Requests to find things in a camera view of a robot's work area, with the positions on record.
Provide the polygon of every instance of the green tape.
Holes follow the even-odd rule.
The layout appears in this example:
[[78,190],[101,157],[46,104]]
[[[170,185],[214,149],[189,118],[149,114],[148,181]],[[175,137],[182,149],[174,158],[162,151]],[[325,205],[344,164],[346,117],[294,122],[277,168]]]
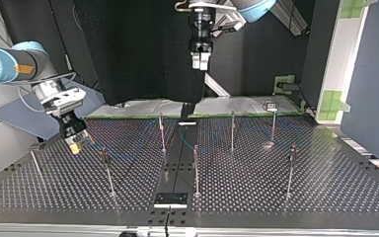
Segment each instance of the green tape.
[[336,120],[341,109],[342,91],[324,91],[318,120]]
[[343,0],[341,19],[360,18],[365,0]]
[[288,76],[276,76],[275,77],[275,82],[273,84],[273,93],[275,94],[284,94],[284,95],[291,95],[292,92],[290,91],[284,91],[281,88],[277,88],[276,85],[278,82],[282,83],[294,83],[294,75],[288,75]]

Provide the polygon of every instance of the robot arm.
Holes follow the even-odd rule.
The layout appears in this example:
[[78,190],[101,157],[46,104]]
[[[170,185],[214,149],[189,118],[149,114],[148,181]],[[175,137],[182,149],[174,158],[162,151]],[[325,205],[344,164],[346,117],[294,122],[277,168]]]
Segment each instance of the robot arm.
[[[236,32],[243,28],[246,22],[253,23],[260,19],[275,4],[276,0],[189,0],[188,9],[178,7],[179,12],[189,12],[191,39],[189,53],[192,56],[192,68],[206,71],[208,61],[213,51],[213,31],[225,33]],[[217,26],[216,14],[224,14],[228,23]]]
[[47,52],[37,42],[0,48],[0,83],[31,85],[45,112],[59,123],[60,136],[77,154],[91,142],[85,123],[74,113],[82,106],[86,92],[66,89],[60,80],[62,76],[57,75]]

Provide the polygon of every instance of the yellow tip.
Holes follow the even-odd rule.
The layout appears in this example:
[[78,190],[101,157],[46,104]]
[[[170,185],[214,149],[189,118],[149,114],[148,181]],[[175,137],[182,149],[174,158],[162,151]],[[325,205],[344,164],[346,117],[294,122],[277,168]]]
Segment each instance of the yellow tip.
[[70,150],[72,151],[72,153],[74,155],[79,154],[79,152],[81,151],[81,149],[79,148],[78,144],[76,144],[76,143],[70,145]]

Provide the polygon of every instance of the vertical metal rod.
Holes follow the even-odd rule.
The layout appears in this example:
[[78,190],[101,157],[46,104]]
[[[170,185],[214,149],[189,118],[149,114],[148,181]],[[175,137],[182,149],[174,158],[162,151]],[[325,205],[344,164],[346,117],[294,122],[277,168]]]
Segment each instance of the vertical metal rod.
[[232,111],[232,151],[235,150],[235,112]]
[[108,165],[107,165],[107,174],[108,174],[109,180],[110,180],[110,186],[111,186],[111,189],[112,189],[112,196],[115,196],[115,190],[114,190],[114,185],[113,185],[113,178],[111,176],[110,168],[109,168]]
[[290,198],[291,182],[292,182],[292,177],[293,177],[294,165],[297,159],[297,147],[295,143],[291,145],[289,159],[290,159],[290,174],[288,177],[287,197],[285,199],[286,201],[288,201],[288,199]]
[[273,112],[273,120],[272,120],[272,134],[270,136],[270,141],[273,141],[275,135],[275,122],[276,122],[276,112]]
[[166,146],[165,146],[165,133],[164,133],[164,126],[163,126],[163,116],[162,113],[159,114],[159,128],[161,129],[162,134],[162,151],[166,152]]
[[112,196],[115,197],[113,177],[111,176],[111,171],[110,171],[110,157],[109,157],[108,152],[107,152],[107,147],[103,148],[103,151],[102,151],[102,161],[103,161],[103,165],[106,167],[107,175],[109,177],[109,182],[110,182]]
[[41,168],[39,167],[39,164],[38,164],[38,160],[37,160],[36,154],[34,153],[34,151],[31,151],[30,153],[31,153],[32,156],[33,156],[33,160],[34,160],[34,163],[35,163],[35,165],[36,165],[36,168],[37,168],[37,171],[38,171],[39,177],[41,178],[42,184],[45,186],[44,176],[42,175]]
[[39,167],[39,164],[38,164],[38,161],[37,161],[36,154],[34,153],[34,151],[31,151],[30,153],[31,153],[32,156],[33,156],[33,160],[34,160],[34,163],[35,163],[35,165],[36,165],[37,171],[38,171],[39,175],[41,176],[41,178],[43,179],[42,172],[41,172],[41,168]]
[[199,182],[198,182],[198,146],[193,147],[193,165],[195,166],[195,196],[199,197]]

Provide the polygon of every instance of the black curtain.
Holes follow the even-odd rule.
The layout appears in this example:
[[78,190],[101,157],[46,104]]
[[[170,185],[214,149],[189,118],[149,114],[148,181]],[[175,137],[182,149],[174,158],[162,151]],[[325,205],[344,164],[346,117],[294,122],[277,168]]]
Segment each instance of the black curtain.
[[188,15],[171,0],[75,0],[108,104],[167,98],[197,103],[203,72],[191,68]]

